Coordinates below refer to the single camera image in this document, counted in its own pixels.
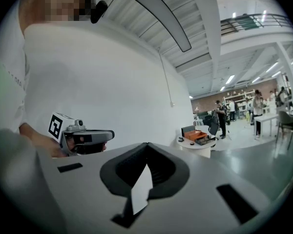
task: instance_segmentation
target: black slot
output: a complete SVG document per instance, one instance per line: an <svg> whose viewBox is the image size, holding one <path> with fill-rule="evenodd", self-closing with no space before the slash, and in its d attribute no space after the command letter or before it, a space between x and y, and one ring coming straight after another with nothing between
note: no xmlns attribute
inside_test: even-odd
<svg viewBox="0 0 293 234"><path fill-rule="evenodd" d="M75 170L77 168L81 168L83 167L83 165L81 163L75 163L75 164L71 164L71 165L67 165L67 166L59 166L58 170L60 173L65 173L71 170Z"/></svg>
<svg viewBox="0 0 293 234"><path fill-rule="evenodd" d="M217 191L231 208L241 224L257 215L257 211L230 185L221 185Z"/></svg>

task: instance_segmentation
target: round white table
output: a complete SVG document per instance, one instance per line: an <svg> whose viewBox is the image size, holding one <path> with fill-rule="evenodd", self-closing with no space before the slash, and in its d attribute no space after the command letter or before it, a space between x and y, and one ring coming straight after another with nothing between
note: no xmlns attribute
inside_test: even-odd
<svg viewBox="0 0 293 234"><path fill-rule="evenodd" d="M211 141L210 143L207 143L203 146L195 143L192 140L189 140L187 138L184 138L183 142L179 142L179 137L182 137L182 135L178 135L176 138L176 142L177 144L181 147L180 149L183 151L188 151L191 152L193 154L197 154L197 155L201 155L204 156L206 158L210 158L210 148L216 144L216 140Z"/></svg>

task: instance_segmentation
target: orange box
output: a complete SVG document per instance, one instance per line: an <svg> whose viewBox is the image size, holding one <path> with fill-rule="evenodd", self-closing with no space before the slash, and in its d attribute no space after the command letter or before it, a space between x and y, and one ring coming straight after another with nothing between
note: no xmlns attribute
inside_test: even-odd
<svg viewBox="0 0 293 234"><path fill-rule="evenodd" d="M207 136L206 133L203 133L202 131L199 131L199 130L194 130L194 131L190 131L190 132L185 133L185 138L192 140L192 141L195 141L198 138L203 138L206 136Z"/></svg>

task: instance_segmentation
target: white pillar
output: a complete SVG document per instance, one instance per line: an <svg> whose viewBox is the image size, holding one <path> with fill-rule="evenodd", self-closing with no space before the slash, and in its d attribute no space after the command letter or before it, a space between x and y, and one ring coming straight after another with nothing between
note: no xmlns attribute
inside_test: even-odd
<svg viewBox="0 0 293 234"><path fill-rule="evenodd" d="M280 42L277 42L274 47L283 64L284 71L286 72L287 77L289 79L290 86L291 86L291 93L292 93L292 101L293 101L293 67L291 65L290 58L288 56L288 53L286 52L286 50L284 49L283 45Z"/></svg>

